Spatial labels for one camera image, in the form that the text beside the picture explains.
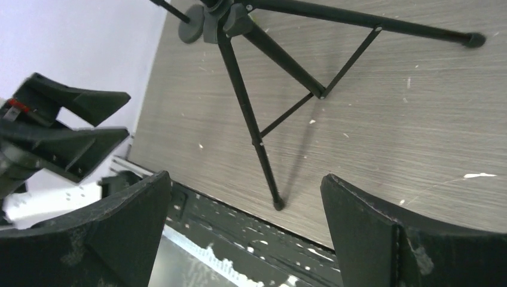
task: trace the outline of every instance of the wooden floor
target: wooden floor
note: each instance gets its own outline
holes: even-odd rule
[[[327,99],[312,99],[265,138],[288,200],[276,212],[218,47],[181,43],[178,21],[168,16],[130,159],[328,246],[319,187],[330,172],[424,215],[507,231],[507,2],[313,2],[480,31],[488,42],[469,50],[382,32]],[[369,33],[253,15],[325,86]],[[263,129],[307,91],[244,38],[232,42]]]

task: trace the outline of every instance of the black tripod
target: black tripod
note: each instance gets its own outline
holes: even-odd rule
[[[329,92],[336,86],[339,80],[341,80],[382,30],[441,41],[456,42],[469,48],[480,47],[486,41],[485,36],[480,33],[455,32],[296,0],[201,0],[205,7],[194,5],[186,14],[180,13],[163,0],[151,1],[164,7],[167,11],[182,20],[179,27],[179,36],[183,42],[194,42],[202,34],[205,42],[218,44],[243,112],[246,125],[252,136],[253,146],[257,151],[271,195],[273,196],[273,205],[276,210],[282,210],[285,204],[276,187],[262,138],[313,96],[319,99],[325,99]],[[254,9],[270,10],[362,26],[370,28],[372,31],[333,78],[331,83],[329,83],[327,87],[324,87],[254,23],[248,16],[248,13]],[[266,56],[277,63],[310,91],[308,95],[302,98],[263,131],[260,131],[257,125],[254,111],[250,104],[245,84],[234,55],[233,46],[231,45],[231,38],[239,35],[243,35],[248,41],[259,48]]]

